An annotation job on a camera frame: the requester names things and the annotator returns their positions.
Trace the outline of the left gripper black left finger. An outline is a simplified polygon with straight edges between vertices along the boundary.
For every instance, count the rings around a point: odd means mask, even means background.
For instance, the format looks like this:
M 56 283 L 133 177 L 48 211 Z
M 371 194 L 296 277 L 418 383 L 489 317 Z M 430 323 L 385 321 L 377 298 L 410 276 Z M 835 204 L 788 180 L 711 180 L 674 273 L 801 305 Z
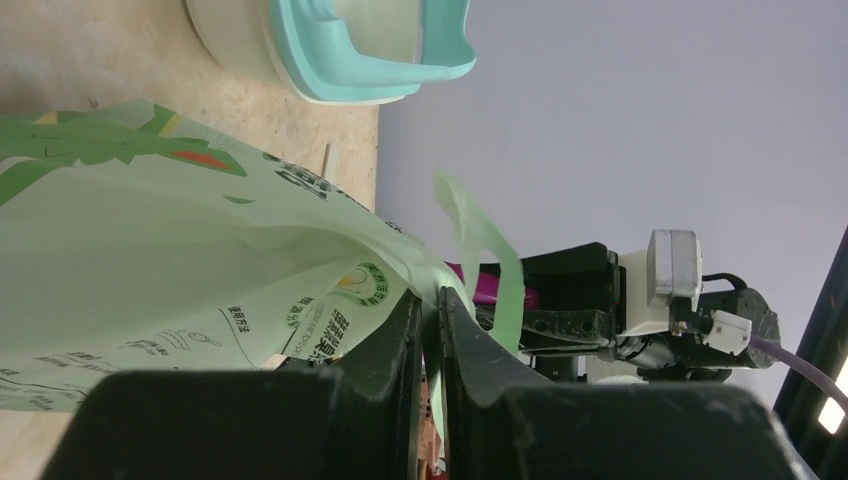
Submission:
M 421 302 L 405 293 L 338 362 L 107 377 L 46 479 L 412 479 Z

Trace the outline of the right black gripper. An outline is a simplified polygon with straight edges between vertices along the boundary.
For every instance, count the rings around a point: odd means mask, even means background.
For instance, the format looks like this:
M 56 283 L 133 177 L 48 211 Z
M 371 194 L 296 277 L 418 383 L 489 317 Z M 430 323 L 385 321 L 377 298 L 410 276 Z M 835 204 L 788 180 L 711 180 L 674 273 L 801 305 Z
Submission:
M 564 379 L 559 359 L 583 357 L 586 379 L 610 377 L 724 382 L 736 369 L 768 369 L 779 348 L 778 315 L 753 288 L 702 296 L 695 311 L 674 307 L 673 331 L 625 336 L 613 311 L 622 301 L 618 254 L 593 242 L 521 260 L 527 299 L 523 352 L 537 372 Z

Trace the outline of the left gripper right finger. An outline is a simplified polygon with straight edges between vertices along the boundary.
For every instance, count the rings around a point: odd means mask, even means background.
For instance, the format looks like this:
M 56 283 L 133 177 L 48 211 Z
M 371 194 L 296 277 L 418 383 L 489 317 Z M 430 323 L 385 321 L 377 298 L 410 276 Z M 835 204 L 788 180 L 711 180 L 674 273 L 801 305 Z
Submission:
M 452 479 L 809 479 L 773 413 L 711 383 L 585 385 L 537 374 L 438 295 Z

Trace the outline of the purple plastic scoop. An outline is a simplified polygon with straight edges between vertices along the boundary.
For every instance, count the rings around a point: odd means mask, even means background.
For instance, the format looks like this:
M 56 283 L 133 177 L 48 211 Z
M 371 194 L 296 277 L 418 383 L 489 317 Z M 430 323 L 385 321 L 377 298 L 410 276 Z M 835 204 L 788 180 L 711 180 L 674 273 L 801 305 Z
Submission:
M 463 292 L 468 284 L 464 268 L 454 262 L 446 262 L 445 265 L 456 275 L 461 282 L 460 292 Z M 472 299 L 476 305 L 494 307 L 499 300 L 499 289 L 504 280 L 503 274 L 505 271 L 499 264 L 485 264 L 479 267 L 476 277 L 476 284 L 473 291 Z M 538 308 L 540 303 L 540 295 L 537 290 L 528 284 L 526 271 L 524 269 L 517 276 L 508 276 L 507 280 L 517 279 L 523 289 L 523 308 L 532 310 Z

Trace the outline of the white bag clip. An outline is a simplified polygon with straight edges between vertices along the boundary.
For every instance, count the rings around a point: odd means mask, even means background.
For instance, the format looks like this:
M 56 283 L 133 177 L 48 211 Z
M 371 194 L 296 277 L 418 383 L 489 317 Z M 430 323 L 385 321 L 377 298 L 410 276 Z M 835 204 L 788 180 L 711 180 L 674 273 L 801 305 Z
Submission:
M 338 167 L 337 149 L 332 143 L 325 146 L 321 176 L 331 184 L 336 183 L 336 172 Z

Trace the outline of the green litter bag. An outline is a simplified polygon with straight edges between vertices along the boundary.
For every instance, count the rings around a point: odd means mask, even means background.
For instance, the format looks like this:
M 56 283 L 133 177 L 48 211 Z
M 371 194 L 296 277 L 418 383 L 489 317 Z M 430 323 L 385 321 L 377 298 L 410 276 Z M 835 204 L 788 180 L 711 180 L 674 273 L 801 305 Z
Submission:
M 161 105 L 1 119 L 1 406 L 72 412 L 130 370 L 339 358 L 404 294 L 469 304 L 504 267 L 494 339 L 516 353 L 520 261 L 451 178 L 461 274 L 341 188 Z

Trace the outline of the teal litter box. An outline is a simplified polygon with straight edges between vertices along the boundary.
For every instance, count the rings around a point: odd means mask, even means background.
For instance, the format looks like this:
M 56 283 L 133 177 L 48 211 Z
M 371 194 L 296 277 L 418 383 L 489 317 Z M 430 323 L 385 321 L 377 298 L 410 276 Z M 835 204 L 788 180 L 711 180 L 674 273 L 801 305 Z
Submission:
M 224 68 L 323 105 L 381 105 L 466 75 L 467 1 L 189 1 Z

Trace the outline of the ceiling light strip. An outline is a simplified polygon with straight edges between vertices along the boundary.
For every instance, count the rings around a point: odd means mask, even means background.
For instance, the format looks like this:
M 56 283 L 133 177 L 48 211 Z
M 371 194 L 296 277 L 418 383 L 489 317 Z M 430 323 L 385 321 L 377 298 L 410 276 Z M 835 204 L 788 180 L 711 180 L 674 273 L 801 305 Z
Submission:
M 843 394 L 847 394 L 848 362 L 844 361 L 836 377 L 835 384 Z M 831 435 L 836 434 L 845 419 L 842 408 L 833 399 L 828 399 L 818 415 L 818 423 Z

